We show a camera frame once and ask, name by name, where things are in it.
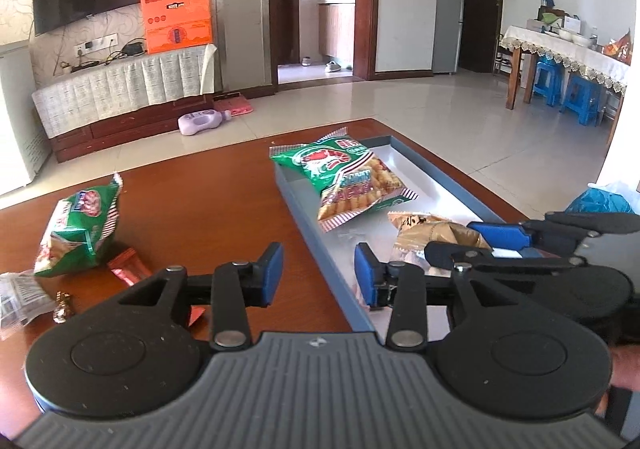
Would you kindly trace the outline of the tan paper snack packet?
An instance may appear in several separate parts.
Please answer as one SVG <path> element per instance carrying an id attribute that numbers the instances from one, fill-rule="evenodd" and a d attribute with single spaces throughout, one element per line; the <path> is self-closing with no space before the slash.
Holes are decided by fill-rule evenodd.
<path id="1" fill-rule="evenodd" d="M 424 247 L 433 241 L 489 249 L 488 243 L 478 232 L 448 220 L 438 224 L 422 224 L 403 232 L 398 231 L 390 253 L 390 261 L 405 261 L 417 265 L 425 270 L 427 276 L 448 277 L 447 270 L 432 267 L 425 259 Z"/>

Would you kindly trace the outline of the red brown snack bar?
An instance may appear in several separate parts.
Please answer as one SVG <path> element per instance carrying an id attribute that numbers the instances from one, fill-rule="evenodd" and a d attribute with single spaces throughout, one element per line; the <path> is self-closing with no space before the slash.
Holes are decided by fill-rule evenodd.
<path id="1" fill-rule="evenodd" d="M 153 271 L 146 267 L 139 254 L 132 247 L 121 247 L 108 254 L 107 267 L 122 282 L 130 287 L 152 278 Z M 134 298 L 134 305 L 155 306 L 163 297 L 167 287 L 166 281 L 154 283 L 149 290 L 145 290 L 141 297 Z M 192 305 L 186 295 L 186 282 L 182 281 L 180 287 L 175 287 L 175 292 L 169 295 L 171 301 L 166 303 L 169 317 L 176 325 L 191 330 L 199 328 L 204 322 L 205 307 Z"/>

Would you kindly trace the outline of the large green chip bag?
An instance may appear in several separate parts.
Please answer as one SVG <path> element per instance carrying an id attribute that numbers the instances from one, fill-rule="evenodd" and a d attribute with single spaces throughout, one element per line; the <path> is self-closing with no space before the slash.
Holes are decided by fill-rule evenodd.
<path id="1" fill-rule="evenodd" d="M 39 244 L 36 277 L 51 278 L 98 267 L 119 221 L 122 177 L 82 189 L 56 203 Z"/>

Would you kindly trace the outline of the tan bread packet in tray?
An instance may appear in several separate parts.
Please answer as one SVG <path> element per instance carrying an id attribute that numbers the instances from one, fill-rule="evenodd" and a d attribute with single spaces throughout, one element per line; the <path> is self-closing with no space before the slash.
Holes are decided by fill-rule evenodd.
<path id="1" fill-rule="evenodd" d="M 387 214 L 392 225 L 403 232 L 416 226 L 438 224 L 447 222 L 448 218 L 442 218 L 433 214 L 420 214 L 412 212 L 390 212 Z"/>

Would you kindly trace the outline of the blue plastic bag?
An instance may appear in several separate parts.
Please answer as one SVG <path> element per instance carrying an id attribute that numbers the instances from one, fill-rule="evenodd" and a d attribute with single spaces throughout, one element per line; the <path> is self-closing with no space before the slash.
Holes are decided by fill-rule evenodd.
<path id="1" fill-rule="evenodd" d="M 589 187 L 570 202 L 565 212 L 634 214 L 634 209 L 621 194 Z"/>

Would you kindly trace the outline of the blue grey tray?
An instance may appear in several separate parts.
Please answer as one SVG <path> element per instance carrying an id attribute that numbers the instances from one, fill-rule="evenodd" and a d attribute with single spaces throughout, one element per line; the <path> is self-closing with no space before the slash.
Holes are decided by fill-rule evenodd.
<path id="1" fill-rule="evenodd" d="M 371 149 L 418 197 L 412 201 L 369 209 L 336 229 L 324 232 L 317 222 L 319 195 L 299 172 L 276 165 L 274 175 L 298 231 L 341 308 L 356 332 L 386 334 L 390 310 L 364 305 L 354 270 L 355 247 L 366 242 L 380 261 L 388 261 L 397 229 L 390 212 L 411 212 L 447 218 L 466 225 L 471 221 L 503 222 L 518 219 L 518 211 L 462 172 L 439 165 L 392 136 L 364 139 Z"/>

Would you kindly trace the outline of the green chip bag in tray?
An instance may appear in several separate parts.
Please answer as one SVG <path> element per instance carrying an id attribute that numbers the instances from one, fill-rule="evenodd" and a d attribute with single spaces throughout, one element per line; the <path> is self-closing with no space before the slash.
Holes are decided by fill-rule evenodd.
<path id="1" fill-rule="evenodd" d="M 371 209 L 418 195 L 367 146 L 338 128 L 311 143 L 272 146 L 271 160 L 306 177 L 320 196 L 317 221 L 332 231 Z"/>

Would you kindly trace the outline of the blue plastic stool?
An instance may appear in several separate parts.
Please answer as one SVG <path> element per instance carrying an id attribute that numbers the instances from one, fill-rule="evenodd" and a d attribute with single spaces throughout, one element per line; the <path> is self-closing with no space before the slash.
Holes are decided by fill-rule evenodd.
<path id="1" fill-rule="evenodd" d="M 564 66 L 547 57 L 539 57 L 536 62 L 533 94 L 543 97 L 546 105 L 558 105 L 562 97 Z"/>
<path id="2" fill-rule="evenodd" d="M 602 92 L 602 86 L 595 80 L 570 74 L 561 100 L 560 112 L 575 113 L 578 123 L 582 126 L 598 126 L 603 118 Z"/>

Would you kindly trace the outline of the dark foil wrapped candy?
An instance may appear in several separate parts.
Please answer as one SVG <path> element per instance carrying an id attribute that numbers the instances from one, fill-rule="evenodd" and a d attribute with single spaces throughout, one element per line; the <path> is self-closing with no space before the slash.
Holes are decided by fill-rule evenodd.
<path id="1" fill-rule="evenodd" d="M 55 307 L 53 310 L 53 321 L 57 325 L 62 325 L 68 319 L 73 317 L 75 314 L 73 304 L 72 304 L 72 295 L 58 291 L 55 296 Z"/>

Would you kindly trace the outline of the dining table with lace cloth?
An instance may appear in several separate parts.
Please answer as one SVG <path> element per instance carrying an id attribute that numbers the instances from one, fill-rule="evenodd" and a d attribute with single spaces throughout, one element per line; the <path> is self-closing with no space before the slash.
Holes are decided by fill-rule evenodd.
<path id="1" fill-rule="evenodd" d="M 555 63 L 562 64 L 567 72 L 577 73 L 582 78 L 597 82 L 607 90 L 616 92 L 620 97 L 618 109 L 622 109 L 631 72 L 627 62 L 608 56 L 602 51 L 578 45 L 577 36 L 568 42 L 559 37 L 552 37 L 513 25 L 506 30 L 499 45 L 513 52 L 508 92 L 506 93 L 506 109 L 513 110 L 516 97 L 518 97 L 521 55 L 523 53 L 552 59 Z"/>

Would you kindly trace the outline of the pink floor mat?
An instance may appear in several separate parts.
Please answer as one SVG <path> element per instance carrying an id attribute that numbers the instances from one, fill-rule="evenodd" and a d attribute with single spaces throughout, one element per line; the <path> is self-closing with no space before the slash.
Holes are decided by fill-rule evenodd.
<path id="1" fill-rule="evenodd" d="M 242 94 L 216 99 L 214 109 L 220 113 L 229 113 L 232 117 L 247 115 L 254 111 L 250 102 Z"/>

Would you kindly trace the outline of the cloth covered TV cabinet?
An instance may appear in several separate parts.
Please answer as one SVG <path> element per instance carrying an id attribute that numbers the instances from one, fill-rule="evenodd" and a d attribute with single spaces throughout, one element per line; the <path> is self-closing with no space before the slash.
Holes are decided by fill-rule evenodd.
<path id="1" fill-rule="evenodd" d="M 144 54 L 60 77 L 32 94 L 60 162 L 177 128 L 210 109 L 213 45 Z"/>

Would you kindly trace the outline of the newspaper print pyramid packet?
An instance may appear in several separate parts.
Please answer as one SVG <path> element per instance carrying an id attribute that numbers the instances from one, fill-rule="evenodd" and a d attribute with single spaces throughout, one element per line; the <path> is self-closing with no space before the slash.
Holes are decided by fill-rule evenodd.
<path id="1" fill-rule="evenodd" d="M 32 320 L 52 313 L 55 301 L 43 290 L 30 270 L 22 273 L 2 273 L 1 287 L 1 339 L 4 341 Z"/>

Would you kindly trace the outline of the white chest freezer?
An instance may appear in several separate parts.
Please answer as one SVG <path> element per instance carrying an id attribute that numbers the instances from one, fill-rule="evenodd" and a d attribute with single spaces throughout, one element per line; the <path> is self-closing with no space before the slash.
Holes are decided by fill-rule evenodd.
<path id="1" fill-rule="evenodd" d="M 1 194 L 26 187 L 51 154 L 32 94 L 36 91 L 27 40 L 1 46 Z"/>

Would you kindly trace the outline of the silver refrigerator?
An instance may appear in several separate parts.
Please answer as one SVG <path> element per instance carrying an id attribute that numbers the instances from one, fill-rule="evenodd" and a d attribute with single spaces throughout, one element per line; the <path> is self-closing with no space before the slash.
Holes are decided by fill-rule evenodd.
<path id="1" fill-rule="evenodd" d="M 463 25 L 464 0 L 436 0 L 432 71 L 456 74 Z"/>

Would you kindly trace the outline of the black router box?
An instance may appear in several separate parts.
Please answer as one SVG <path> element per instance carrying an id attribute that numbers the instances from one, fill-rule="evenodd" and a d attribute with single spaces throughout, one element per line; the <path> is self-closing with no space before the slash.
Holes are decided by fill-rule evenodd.
<path id="1" fill-rule="evenodd" d="M 137 40 L 136 42 L 127 42 L 120 50 L 120 53 L 126 57 L 138 56 L 139 54 L 144 53 L 143 42 L 141 40 Z"/>

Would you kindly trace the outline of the orange gift box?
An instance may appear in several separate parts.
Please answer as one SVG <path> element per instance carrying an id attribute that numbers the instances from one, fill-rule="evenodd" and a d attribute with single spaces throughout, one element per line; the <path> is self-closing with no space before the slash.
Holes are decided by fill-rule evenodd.
<path id="1" fill-rule="evenodd" d="M 148 53 L 214 42 L 212 0 L 140 0 Z"/>

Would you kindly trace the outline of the white wall power strip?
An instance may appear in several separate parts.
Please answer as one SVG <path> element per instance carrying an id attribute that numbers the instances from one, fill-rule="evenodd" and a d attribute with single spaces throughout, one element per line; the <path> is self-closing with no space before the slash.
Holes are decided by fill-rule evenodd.
<path id="1" fill-rule="evenodd" d="M 82 42 L 74 47 L 74 56 L 77 58 L 88 56 L 88 54 L 98 51 L 113 51 L 118 45 L 118 35 L 116 33 L 107 34 L 103 37 Z"/>

